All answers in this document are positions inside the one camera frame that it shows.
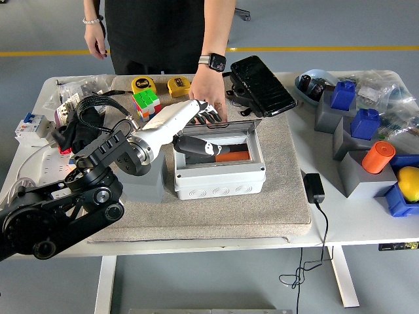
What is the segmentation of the person's right hand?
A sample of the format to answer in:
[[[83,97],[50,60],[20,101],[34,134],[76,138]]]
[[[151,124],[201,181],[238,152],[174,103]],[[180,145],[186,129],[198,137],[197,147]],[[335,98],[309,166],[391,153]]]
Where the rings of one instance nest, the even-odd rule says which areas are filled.
[[[89,53],[96,59],[103,60],[107,57],[105,47],[105,28],[101,22],[86,24],[84,39]]]

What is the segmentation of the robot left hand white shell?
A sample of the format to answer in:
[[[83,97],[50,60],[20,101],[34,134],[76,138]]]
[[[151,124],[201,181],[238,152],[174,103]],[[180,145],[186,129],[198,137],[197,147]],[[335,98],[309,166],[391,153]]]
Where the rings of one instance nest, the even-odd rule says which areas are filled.
[[[164,107],[130,138],[130,142],[143,155],[142,163],[151,163],[158,156],[161,146],[171,143],[173,136],[193,119],[203,124],[222,121],[213,105],[205,101],[193,99]]]

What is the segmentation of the person's left hand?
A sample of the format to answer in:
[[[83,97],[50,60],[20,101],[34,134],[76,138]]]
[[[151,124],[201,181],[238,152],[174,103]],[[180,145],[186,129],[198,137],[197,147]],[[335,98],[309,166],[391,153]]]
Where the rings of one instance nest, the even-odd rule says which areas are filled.
[[[223,122],[227,121],[225,85],[222,73],[200,64],[192,80],[189,98],[206,101],[213,105]]]

